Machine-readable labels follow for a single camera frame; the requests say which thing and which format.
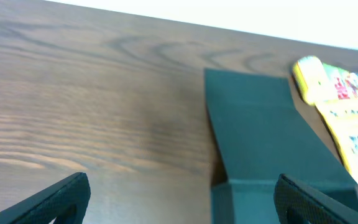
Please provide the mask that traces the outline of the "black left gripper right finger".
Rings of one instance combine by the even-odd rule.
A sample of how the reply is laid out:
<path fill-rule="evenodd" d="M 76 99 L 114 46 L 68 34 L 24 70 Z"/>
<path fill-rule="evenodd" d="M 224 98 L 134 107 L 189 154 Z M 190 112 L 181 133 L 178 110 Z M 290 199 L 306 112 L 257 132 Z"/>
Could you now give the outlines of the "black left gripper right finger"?
<path fill-rule="evenodd" d="M 358 224 L 358 212 L 300 180 L 280 174 L 273 194 L 281 224 Z"/>

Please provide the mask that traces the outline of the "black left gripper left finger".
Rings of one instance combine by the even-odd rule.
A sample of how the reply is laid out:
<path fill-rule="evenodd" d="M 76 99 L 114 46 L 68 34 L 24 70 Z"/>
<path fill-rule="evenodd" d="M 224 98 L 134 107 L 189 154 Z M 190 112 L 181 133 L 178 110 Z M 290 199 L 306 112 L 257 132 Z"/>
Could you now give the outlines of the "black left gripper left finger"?
<path fill-rule="evenodd" d="M 0 212 L 0 224 L 82 224 L 91 196 L 84 172 L 74 173 Z"/>

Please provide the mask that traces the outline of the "black gift box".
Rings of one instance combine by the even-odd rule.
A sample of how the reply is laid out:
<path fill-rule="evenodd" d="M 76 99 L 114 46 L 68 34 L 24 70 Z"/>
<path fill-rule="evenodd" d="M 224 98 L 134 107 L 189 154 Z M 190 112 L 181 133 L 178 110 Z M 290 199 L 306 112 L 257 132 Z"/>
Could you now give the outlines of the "black gift box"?
<path fill-rule="evenodd" d="M 277 223 L 280 174 L 358 212 L 355 180 L 299 114 L 286 78 L 207 69 L 204 84 L 227 175 L 211 189 L 213 223 Z"/>

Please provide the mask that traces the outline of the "green Haribo gummy bag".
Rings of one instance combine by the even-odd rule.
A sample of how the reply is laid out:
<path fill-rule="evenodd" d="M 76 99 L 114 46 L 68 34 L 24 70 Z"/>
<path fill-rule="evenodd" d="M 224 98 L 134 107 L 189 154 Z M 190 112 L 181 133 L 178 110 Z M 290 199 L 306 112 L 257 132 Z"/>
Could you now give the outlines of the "green Haribo gummy bag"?
<path fill-rule="evenodd" d="M 323 63 L 329 81 L 337 91 L 340 100 L 358 98 L 358 73 Z"/>

